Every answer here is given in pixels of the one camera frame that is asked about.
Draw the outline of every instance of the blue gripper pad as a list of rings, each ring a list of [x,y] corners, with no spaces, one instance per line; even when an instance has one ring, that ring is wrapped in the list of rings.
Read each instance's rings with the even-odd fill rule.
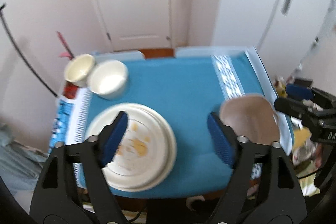
[[[285,91],[288,95],[294,97],[297,100],[312,100],[314,98],[311,89],[299,85],[286,85]]]
[[[236,134],[231,127],[223,125],[214,112],[208,115],[207,124],[217,156],[233,168],[237,154]]]
[[[106,166],[113,160],[114,154],[127,129],[128,117],[123,111],[119,112],[112,124],[103,128],[99,134],[100,143],[100,163]]]

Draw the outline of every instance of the cable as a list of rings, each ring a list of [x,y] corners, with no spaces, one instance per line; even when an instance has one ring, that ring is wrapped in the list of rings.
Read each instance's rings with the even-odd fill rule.
[[[28,60],[25,58],[25,56],[23,55],[23,53],[21,52],[20,48],[17,46],[13,36],[11,35],[11,32],[9,31],[9,28],[7,26],[6,20],[4,18],[4,15],[2,13],[2,10],[6,7],[6,4],[4,3],[3,5],[1,5],[0,7],[0,17],[1,17],[1,21],[2,21],[2,25],[10,39],[10,41],[13,44],[13,47],[16,49],[17,53],[19,54],[19,56],[22,58],[22,60],[24,61],[24,63],[27,65],[27,67],[31,70],[31,72],[36,76],[36,78],[42,83],[42,85],[44,85],[47,90],[49,90],[53,96],[57,97],[56,92],[54,92],[48,85],[47,83],[37,74],[37,72],[33,69],[33,67],[29,64]]]
[[[321,169],[322,168],[319,168],[319,169],[315,170],[314,172],[309,173],[308,175],[304,175],[302,177],[297,177],[297,179],[305,179],[305,178],[307,178],[307,177],[309,177],[309,176],[311,176],[313,174],[316,174],[318,171],[321,171]]]
[[[145,209],[146,209],[146,205],[143,206],[143,208],[136,214],[136,216],[134,218],[130,219],[128,221],[128,223],[132,223],[133,221],[136,221]]]

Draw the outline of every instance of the wooden floor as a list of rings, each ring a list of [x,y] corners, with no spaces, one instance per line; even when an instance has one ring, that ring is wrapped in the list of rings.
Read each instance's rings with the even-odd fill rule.
[[[174,49],[172,48],[150,48],[139,50],[145,55],[145,58],[174,57]]]

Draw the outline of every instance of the white bowl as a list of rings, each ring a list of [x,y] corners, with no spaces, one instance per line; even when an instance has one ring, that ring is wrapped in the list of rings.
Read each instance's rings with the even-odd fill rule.
[[[69,62],[64,71],[64,78],[66,81],[73,83],[76,86],[86,86],[86,79],[96,61],[92,55],[81,54],[76,56]]]
[[[88,79],[90,90],[100,97],[112,100],[125,90],[128,69],[120,61],[105,61],[95,67]]]

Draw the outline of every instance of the white plate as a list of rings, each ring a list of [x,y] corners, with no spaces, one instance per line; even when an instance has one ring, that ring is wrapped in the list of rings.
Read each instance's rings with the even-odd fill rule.
[[[149,184],[162,173],[169,149],[158,121],[146,111],[126,104],[110,107],[95,117],[86,137],[98,135],[121,110],[128,114],[128,127],[114,160],[103,172],[111,187],[130,190]]]
[[[175,135],[174,135],[174,132],[171,129],[169,123],[164,119],[164,117],[162,117],[155,110],[153,110],[153,109],[151,109],[147,106],[140,105],[140,104],[134,104],[134,103],[124,103],[124,104],[121,104],[121,105],[142,109],[142,110],[148,112],[149,114],[151,114],[153,117],[155,117],[155,119],[157,119],[157,121],[159,122],[161,127],[164,129],[164,132],[167,136],[167,140],[168,140],[168,159],[167,159],[167,163],[166,163],[164,169],[158,175],[158,177],[156,177],[154,180],[152,180],[149,184],[143,185],[141,187],[136,187],[136,188],[132,188],[132,189],[127,189],[127,188],[123,188],[123,187],[114,187],[117,190],[121,190],[121,191],[125,191],[125,192],[145,191],[145,190],[151,189],[151,188],[159,185],[162,181],[164,181],[166,179],[166,177],[169,175],[170,171],[173,169],[173,166],[174,166],[174,163],[175,163],[175,160],[176,160],[176,154],[177,154],[177,145],[176,145]]]

